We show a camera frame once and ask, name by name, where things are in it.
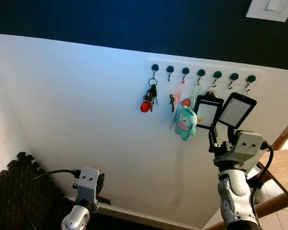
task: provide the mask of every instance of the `light switch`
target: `light switch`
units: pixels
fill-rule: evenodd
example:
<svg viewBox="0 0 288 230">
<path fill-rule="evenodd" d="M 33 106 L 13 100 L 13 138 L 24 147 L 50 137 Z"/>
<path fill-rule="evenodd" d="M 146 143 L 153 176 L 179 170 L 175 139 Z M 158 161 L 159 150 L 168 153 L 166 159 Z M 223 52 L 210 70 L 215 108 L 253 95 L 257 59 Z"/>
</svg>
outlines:
<svg viewBox="0 0 288 230">
<path fill-rule="evenodd" d="M 288 18 L 288 0 L 252 0 L 246 17 L 285 22 Z"/>
<path fill-rule="evenodd" d="M 266 10 L 276 11 L 279 4 L 279 0 L 269 0 Z"/>
</svg>

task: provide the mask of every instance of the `white wall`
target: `white wall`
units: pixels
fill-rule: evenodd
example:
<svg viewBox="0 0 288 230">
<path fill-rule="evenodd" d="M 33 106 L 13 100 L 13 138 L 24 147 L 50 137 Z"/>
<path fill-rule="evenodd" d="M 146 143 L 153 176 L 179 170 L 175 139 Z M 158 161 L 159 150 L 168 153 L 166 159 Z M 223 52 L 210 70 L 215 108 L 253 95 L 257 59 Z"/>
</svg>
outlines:
<svg viewBox="0 0 288 230">
<path fill-rule="evenodd" d="M 0 83 L 0 172 L 21 152 L 29 152 L 19 119 Z"/>
<path fill-rule="evenodd" d="M 102 195 L 115 209 L 201 228 L 219 207 L 208 131 L 198 129 L 188 142 L 169 131 L 168 94 L 180 78 L 157 76 L 159 106 L 140 112 L 151 77 L 147 58 L 264 70 L 265 81 L 250 93 L 258 105 L 241 129 L 272 142 L 288 123 L 288 70 L 0 35 L 0 79 L 39 163 L 47 170 L 99 168 L 106 174 Z M 185 95 L 194 81 L 187 79 Z M 217 92 L 224 99 L 226 87 Z M 224 126 L 218 129 L 225 139 Z M 56 178 L 75 196 L 71 177 Z"/>
</svg>

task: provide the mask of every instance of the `dark blue wall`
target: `dark blue wall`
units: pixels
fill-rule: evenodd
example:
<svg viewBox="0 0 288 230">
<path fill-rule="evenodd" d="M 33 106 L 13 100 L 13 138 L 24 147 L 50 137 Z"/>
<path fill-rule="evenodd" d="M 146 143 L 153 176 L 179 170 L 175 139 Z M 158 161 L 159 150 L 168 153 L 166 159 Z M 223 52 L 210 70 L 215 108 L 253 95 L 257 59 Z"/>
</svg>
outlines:
<svg viewBox="0 0 288 230">
<path fill-rule="evenodd" d="M 0 34 L 288 69 L 286 23 L 251 0 L 0 0 Z"/>
</svg>

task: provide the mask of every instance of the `black cable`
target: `black cable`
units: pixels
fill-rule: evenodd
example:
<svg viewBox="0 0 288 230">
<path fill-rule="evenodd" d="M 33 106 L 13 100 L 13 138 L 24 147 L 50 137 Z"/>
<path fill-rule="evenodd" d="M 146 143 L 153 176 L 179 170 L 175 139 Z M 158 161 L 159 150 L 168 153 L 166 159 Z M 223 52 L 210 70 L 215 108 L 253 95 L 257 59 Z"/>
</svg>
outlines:
<svg viewBox="0 0 288 230">
<path fill-rule="evenodd" d="M 96 185 L 96 195 L 97 196 L 99 196 L 99 193 L 104 186 L 104 182 L 105 182 L 105 174 L 102 173 L 98 176 L 98 179 L 97 179 L 97 185 Z"/>
<path fill-rule="evenodd" d="M 254 199 L 254 196 L 255 196 L 255 193 L 256 193 L 256 189 L 258 188 L 258 186 L 260 185 L 261 180 L 263 179 L 264 175 L 268 171 L 268 168 L 269 168 L 269 166 L 270 166 L 270 164 L 272 162 L 272 159 L 273 159 L 274 150 L 273 150 L 272 146 L 268 145 L 268 149 L 270 149 L 270 156 L 269 156 L 268 163 L 264 167 L 264 169 L 261 171 L 260 176 L 258 178 L 258 181 L 257 181 L 255 187 L 253 188 L 253 191 L 252 191 L 252 194 L 251 194 L 251 206 L 252 206 L 253 213 L 255 215 L 255 218 L 256 218 L 257 223 L 258 223 L 259 226 L 260 226 L 260 224 L 259 224 L 258 216 L 257 216 L 256 210 L 255 210 L 255 199 Z"/>
<path fill-rule="evenodd" d="M 19 203 L 20 203 L 20 210 L 25 218 L 25 220 L 29 223 L 29 225 L 31 226 L 31 228 L 33 230 L 37 230 L 36 227 L 34 226 L 34 224 L 31 222 L 31 220 L 29 219 L 29 217 L 26 215 L 25 211 L 24 211 L 24 203 L 23 203 L 23 199 L 22 199 L 22 191 L 25 187 L 27 187 L 29 184 L 31 184 L 32 181 L 39 179 L 43 176 L 47 176 L 50 174 L 54 174 L 54 173 L 71 173 L 73 174 L 75 177 L 78 175 L 78 171 L 77 170 L 67 170 L 67 169 L 61 169 L 61 170 L 54 170 L 54 171 L 50 171 L 50 172 L 46 172 L 44 174 L 41 174 L 35 178 L 33 178 L 31 181 L 27 182 L 20 190 L 19 190 L 19 194 L 18 194 L 18 199 L 19 199 Z"/>
</svg>

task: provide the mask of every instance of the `baseboard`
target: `baseboard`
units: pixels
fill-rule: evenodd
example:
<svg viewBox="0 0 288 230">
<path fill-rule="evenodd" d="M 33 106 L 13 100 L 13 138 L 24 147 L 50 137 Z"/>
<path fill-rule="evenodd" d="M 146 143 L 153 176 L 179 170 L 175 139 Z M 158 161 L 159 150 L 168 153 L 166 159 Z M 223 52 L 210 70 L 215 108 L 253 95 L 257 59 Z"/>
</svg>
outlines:
<svg viewBox="0 0 288 230">
<path fill-rule="evenodd" d="M 74 197 L 67 198 L 73 201 L 75 200 Z M 164 230 L 200 230 L 192 226 L 168 221 L 166 219 L 143 215 L 141 213 L 132 212 L 104 204 L 99 204 L 98 213 Z"/>
</svg>

